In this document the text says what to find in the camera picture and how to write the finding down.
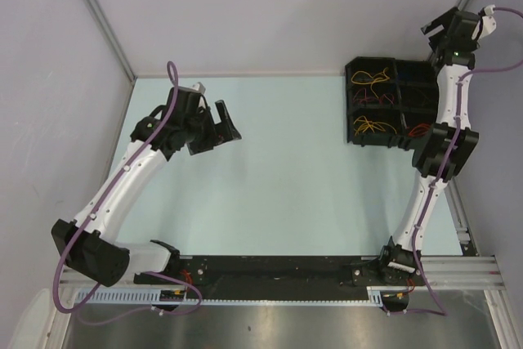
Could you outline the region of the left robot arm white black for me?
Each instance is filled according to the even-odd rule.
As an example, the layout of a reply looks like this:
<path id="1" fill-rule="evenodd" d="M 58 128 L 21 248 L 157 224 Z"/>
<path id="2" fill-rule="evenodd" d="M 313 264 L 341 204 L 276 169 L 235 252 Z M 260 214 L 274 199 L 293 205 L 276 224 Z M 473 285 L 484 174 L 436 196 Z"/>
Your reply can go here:
<path id="1" fill-rule="evenodd" d="M 125 274 L 152 271 L 169 284 L 181 273 L 179 252 L 159 240 L 120 244 L 118 233 L 141 192 L 182 149 L 201 154 L 241 135 L 224 101 L 216 101 L 215 122 L 201 84 L 172 88 L 168 101 L 140 120 L 122 160 L 89 204 L 71 221 L 58 220 L 51 236 L 65 265 L 105 287 Z"/>

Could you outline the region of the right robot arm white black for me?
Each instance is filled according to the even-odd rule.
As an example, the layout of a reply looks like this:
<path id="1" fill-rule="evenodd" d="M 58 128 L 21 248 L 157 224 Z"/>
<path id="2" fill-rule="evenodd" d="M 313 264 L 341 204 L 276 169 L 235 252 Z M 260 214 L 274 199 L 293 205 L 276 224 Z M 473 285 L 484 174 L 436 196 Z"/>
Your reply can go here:
<path id="1" fill-rule="evenodd" d="M 436 202 L 479 141 L 468 117 L 468 91 L 479 41 L 495 29 L 492 6 L 477 13 L 454 7 L 422 28 L 433 52 L 437 117 L 413 153 L 417 173 L 404 217 L 378 257 L 378 278 L 385 284 L 405 284 L 421 273 L 424 234 Z"/>

